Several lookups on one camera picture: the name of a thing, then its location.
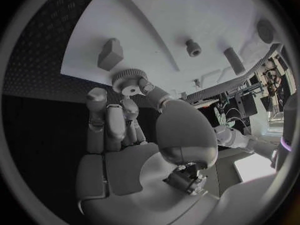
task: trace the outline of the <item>gear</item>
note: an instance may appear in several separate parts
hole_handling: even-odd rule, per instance
[[[139,80],[144,78],[148,80],[146,73],[140,69],[127,69],[120,71],[112,78],[112,89],[116,93],[122,93],[125,96],[139,94]]]

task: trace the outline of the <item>wire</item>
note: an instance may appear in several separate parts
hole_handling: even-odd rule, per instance
[[[240,112],[238,109],[236,109],[235,107],[230,108],[230,109],[226,112],[225,117],[227,116],[227,114],[229,113],[230,110],[236,110],[236,111],[239,113],[240,118],[242,118],[241,112]]]
[[[248,133],[251,134],[250,130],[248,129],[247,125],[245,124],[245,122],[242,119],[240,119],[239,117],[233,116],[233,117],[227,119],[226,122],[228,123],[229,120],[231,120],[231,119],[238,119],[238,120],[240,120],[242,122],[242,124],[245,126],[245,128],[247,129]]]

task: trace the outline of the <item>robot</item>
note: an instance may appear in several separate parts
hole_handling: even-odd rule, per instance
[[[135,223],[129,218],[131,213],[148,224],[148,214],[152,216],[163,200],[166,205],[161,205],[160,213],[155,211],[157,221],[149,224],[171,224],[167,216],[179,210],[182,213],[207,194],[204,185],[208,178],[201,170],[215,164],[218,146],[262,155],[277,170],[289,152],[291,134],[283,134],[284,149],[224,125],[213,128],[201,112],[153,85],[142,70],[123,70],[113,77],[112,84],[122,96],[119,104],[107,104],[107,92],[102,88],[87,94],[88,154],[80,161],[76,179],[79,209],[95,224],[100,215],[108,224],[139,224],[139,219],[135,218]],[[139,108],[131,99],[137,94],[146,96],[161,113],[156,121],[157,145],[146,141],[137,121]],[[290,99],[286,107],[291,112],[287,114],[296,110],[295,102],[296,97]],[[154,201],[157,194],[162,202]]]

